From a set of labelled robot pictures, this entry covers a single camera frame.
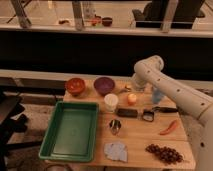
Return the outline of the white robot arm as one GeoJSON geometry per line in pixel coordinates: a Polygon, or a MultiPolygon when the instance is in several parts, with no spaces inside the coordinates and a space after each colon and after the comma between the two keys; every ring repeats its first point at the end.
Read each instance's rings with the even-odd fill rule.
{"type": "Polygon", "coordinates": [[[213,171],[213,97],[163,74],[163,67],[158,55],[136,62],[132,83],[135,89],[152,84],[204,126],[195,171],[213,171]]]}

